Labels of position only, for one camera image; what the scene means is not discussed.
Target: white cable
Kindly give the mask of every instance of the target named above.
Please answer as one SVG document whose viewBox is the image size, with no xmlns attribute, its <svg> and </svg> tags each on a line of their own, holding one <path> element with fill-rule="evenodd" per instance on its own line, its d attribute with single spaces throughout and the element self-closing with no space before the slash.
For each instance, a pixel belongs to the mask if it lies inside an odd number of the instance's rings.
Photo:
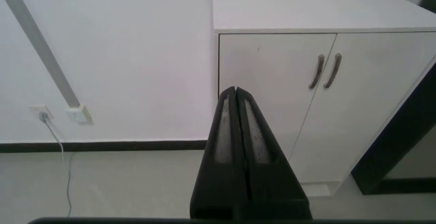
<svg viewBox="0 0 436 224">
<path fill-rule="evenodd" d="M 44 114 L 43 114 L 43 115 L 40 114 L 40 120 L 41 120 L 45 125 L 47 125 L 48 130 L 50 130 L 50 132 L 51 132 L 51 134 L 53 135 L 54 139 L 57 141 L 57 143 L 59 144 L 59 146 L 61 146 L 62 162 L 63 162 L 63 164 L 64 164 L 64 166 L 65 166 L 65 172 L 67 173 L 67 177 L 68 177 L 68 182 L 67 182 L 67 199 L 68 199 L 69 210 L 68 210 L 68 215 L 67 215 L 67 217 L 69 217 L 70 214 L 71 214 L 71 209 L 72 209 L 72 207 L 71 207 L 71 200 L 69 199 L 69 180 L 70 180 L 70 178 L 71 178 L 71 170 L 68 169 L 68 167 L 67 167 L 67 163 L 65 162 L 65 157 L 63 156 L 63 146 L 62 146 L 62 143 L 57 139 L 57 136 L 55 135 L 55 133 L 53 133 L 52 128 L 51 128 L 50 125 L 47 123 L 47 119 L 48 119 L 47 114 L 45 114 L 45 115 L 44 115 Z"/>
</svg>

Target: black plastic frame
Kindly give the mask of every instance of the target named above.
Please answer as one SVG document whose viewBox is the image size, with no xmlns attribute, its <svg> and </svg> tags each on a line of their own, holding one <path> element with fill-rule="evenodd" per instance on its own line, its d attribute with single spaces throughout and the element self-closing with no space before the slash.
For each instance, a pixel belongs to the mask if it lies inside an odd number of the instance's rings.
<svg viewBox="0 0 436 224">
<path fill-rule="evenodd" d="M 436 12 L 436 0 L 422 0 L 420 5 Z M 353 169 L 352 175 L 362 193 L 436 193 L 436 178 L 386 179 L 390 170 L 435 124 L 436 65 Z"/>
</svg>

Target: gray tile floor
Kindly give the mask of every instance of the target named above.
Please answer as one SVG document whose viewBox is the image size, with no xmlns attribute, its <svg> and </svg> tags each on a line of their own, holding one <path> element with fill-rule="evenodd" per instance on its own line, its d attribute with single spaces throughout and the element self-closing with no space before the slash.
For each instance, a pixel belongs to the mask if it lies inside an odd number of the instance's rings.
<svg viewBox="0 0 436 224">
<path fill-rule="evenodd" d="M 203 152 L 66 153 L 73 217 L 189 218 Z M 60 153 L 0 154 L 0 223 L 67 214 Z M 333 197 L 311 198 L 316 219 L 433 219 L 435 194 L 363 196 L 348 178 Z"/>
</svg>

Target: cabinet handle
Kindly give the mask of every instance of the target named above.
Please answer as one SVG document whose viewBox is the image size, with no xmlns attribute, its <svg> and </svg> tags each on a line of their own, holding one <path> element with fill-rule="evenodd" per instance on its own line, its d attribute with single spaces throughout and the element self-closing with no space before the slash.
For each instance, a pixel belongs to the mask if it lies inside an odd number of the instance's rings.
<svg viewBox="0 0 436 224">
<path fill-rule="evenodd" d="M 333 71 L 332 71 L 332 74 L 330 75 L 330 78 L 328 79 L 327 83 L 324 84 L 325 89 L 330 88 L 330 85 L 332 85 L 333 80 L 336 77 L 336 74 L 338 73 L 341 61 L 342 61 L 342 54 L 339 54 L 339 53 L 335 54 Z"/>
<path fill-rule="evenodd" d="M 323 66 L 324 66 L 324 55 L 320 54 L 318 56 L 318 66 L 316 67 L 315 78 L 313 79 L 312 83 L 309 85 L 309 89 L 315 88 L 316 84 L 320 80 Z"/>
</svg>

